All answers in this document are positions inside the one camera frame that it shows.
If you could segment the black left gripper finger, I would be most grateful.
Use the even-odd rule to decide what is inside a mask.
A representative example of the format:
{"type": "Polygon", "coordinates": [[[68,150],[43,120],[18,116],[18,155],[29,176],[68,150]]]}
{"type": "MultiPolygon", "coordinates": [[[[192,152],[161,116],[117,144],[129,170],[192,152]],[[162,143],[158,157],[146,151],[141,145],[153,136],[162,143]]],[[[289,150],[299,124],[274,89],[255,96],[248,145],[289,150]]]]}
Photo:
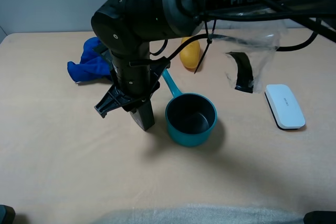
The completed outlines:
{"type": "Polygon", "coordinates": [[[124,94],[117,86],[112,85],[103,98],[94,106],[95,110],[104,119],[108,112],[128,105],[131,97],[124,94]]]}

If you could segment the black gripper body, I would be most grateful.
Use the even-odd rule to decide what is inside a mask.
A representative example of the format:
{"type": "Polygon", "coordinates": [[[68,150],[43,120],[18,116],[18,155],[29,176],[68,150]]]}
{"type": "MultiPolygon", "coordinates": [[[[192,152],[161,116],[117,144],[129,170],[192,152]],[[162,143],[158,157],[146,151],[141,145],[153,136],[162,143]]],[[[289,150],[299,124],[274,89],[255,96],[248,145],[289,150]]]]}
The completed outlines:
{"type": "Polygon", "coordinates": [[[131,111],[140,101],[150,100],[160,87],[159,78],[163,71],[170,67],[169,61],[130,66],[131,61],[149,59],[148,42],[142,43],[131,55],[112,53],[104,44],[95,47],[94,51],[108,63],[113,85],[131,97],[131,102],[123,106],[125,111],[131,111]]]}

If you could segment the black robot base left corner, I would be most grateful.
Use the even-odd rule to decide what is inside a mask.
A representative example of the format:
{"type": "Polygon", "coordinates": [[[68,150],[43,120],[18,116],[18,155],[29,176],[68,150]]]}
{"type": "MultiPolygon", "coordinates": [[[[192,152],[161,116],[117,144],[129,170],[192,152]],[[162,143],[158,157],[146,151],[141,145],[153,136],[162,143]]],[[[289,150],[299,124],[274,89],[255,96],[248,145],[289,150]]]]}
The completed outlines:
{"type": "Polygon", "coordinates": [[[0,205],[0,223],[1,224],[13,224],[16,216],[15,210],[6,205],[0,205]]]}

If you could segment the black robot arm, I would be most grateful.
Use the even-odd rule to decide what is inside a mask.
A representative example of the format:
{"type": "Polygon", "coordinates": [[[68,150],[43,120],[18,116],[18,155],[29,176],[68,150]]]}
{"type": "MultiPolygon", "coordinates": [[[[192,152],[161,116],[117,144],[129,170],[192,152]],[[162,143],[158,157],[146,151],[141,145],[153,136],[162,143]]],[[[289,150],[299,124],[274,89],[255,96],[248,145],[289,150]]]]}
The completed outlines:
{"type": "Polygon", "coordinates": [[[190,44],[212,40],[199,34],[211,20],[257,22],[291,19],[335,41],[335,0],[107,0],[93,15],[92,29],[102,45],[97,47],[110,64],[112,88],[96,105],[101,116],[117,108],[146,112],[159,87],[159,65],[170,57],[150,59],[149,43],[187,37],[190,44]]]}

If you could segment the black robot base right corner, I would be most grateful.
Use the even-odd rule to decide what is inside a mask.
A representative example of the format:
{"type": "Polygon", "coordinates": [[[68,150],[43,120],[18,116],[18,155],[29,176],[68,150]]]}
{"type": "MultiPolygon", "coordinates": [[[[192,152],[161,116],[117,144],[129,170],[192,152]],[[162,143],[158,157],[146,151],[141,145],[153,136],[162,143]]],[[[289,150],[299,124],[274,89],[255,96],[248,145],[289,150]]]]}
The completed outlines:
{"type": "Polygon", "coordinates": [[[305,214],[304,224],[336,224],[335,211],[312,211],[305,214]]]}

